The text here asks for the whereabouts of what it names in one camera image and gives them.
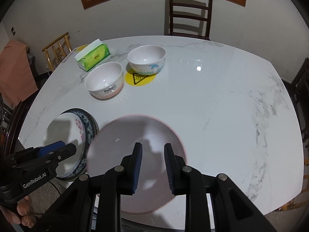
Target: table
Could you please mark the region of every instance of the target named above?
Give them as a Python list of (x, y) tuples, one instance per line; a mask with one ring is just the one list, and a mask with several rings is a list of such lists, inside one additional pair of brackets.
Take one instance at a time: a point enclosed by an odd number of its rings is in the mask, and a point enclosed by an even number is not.
[[(128, 114), (150, 115), (182, 139), (188, 165), (203, 174), (226, 173), (263, 213), (295, 197), (302, 188), (303, 148), (291, 99), (269, 61), (206, 40), (139, 36), (104, 41), (107, 61), (128, 69), (128, 52), (140, 45), (166, 49), (166, 65), (143, 86), (125, 82), (109, 100), (84, 87), (87, 73), (72, 52), (52, 73), (33, 102), (19, 135), (24, 147), (43, 144), (49, 123), (67, 109), (89, 112), (101, 129)], [(122, 214), (147, 225), (184, 229), (185, 197), (154, 213)]]

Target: tissue box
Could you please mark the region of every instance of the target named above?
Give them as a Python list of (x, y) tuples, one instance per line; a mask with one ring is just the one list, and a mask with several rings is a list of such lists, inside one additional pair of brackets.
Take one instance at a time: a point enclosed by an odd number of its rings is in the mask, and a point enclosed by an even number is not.
[(89, 71), (109, 55), (110, 52), (107, 45), (103, 44), (100, 39), (97, 39), (81, 50), (75, 56), (75, 59), (81, 69)]

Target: screw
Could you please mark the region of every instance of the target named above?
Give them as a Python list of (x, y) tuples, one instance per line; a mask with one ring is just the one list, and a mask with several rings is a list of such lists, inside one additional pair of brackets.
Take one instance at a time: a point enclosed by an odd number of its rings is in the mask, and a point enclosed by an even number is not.
[(88, 179), (88, 175), (87, 174), (82, 174), (79, 176), (79, 180), (80, 181), (85, 181), (86, 179)]
[(192, 168), (189, 167), (189, 166), (184, 166), (184, 167), (182, 168), (182, 170), (183, 170), (184, 172), (186, 172), (186, 173), (190, 173), (190, 172), (192, 171)]
[(116, 166), (114, 169), (115, 169), (116, 172), (121, 172), (121, 171), (123, 171), (124, 168), (123, 168), (123, 166)]
[(224, 173), (219, 174), (218, 177), (219, 177), (219, 179), (222, 180), (222, 181), (225, 181), (225, 180), (228, 178), (227, 175), (224, 174)]

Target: yellow wooden chair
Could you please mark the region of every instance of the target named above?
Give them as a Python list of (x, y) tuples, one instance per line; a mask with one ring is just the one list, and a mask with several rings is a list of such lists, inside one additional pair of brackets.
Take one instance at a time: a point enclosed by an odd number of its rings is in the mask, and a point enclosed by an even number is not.
[(53, 67), (52, 61), (50, 59), (49, 53), (48, 53), (48, 49), (50, 47), (52, 47), (54, 55), (55, 55), (55, 59), (56, 59), (56, 63), (57, 66), (62, 62), (62, 60), (67, 56), (66, 52), (64, 51), (64, 46), (67, 46), (69, 52), (68, 54), (72, 51), (72, 47), (69, 41), (69, 33), (65, 33), (62, 36), (58, 37), (56, 40), (52, 41), (49, 45), (47, 45), (42, 52), (45, 53), (47, 61), (48, 61), (48, 66), (50, 68), (50, 70), (53, 72), (55, 69)]

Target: yellow sticker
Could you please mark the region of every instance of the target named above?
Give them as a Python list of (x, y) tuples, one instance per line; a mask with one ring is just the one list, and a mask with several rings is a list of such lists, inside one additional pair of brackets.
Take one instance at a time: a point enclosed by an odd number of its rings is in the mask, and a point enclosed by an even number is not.
[(83, 45), (83, 46), (79, 46), (79, 47), (76, 48), (75, 51), (81, 51), (81, 50), (83, 50), (84, 48), (86, 48), (88, 45), (89, 45), (89, 44), (86, 44), (86, 45)]
[(126, 73), (125, 79), (129, 85), (143, 86), (149, 84), (156, 77), (156, 74), (152, 75), (141, 75), (133, 71), (132, 69)]

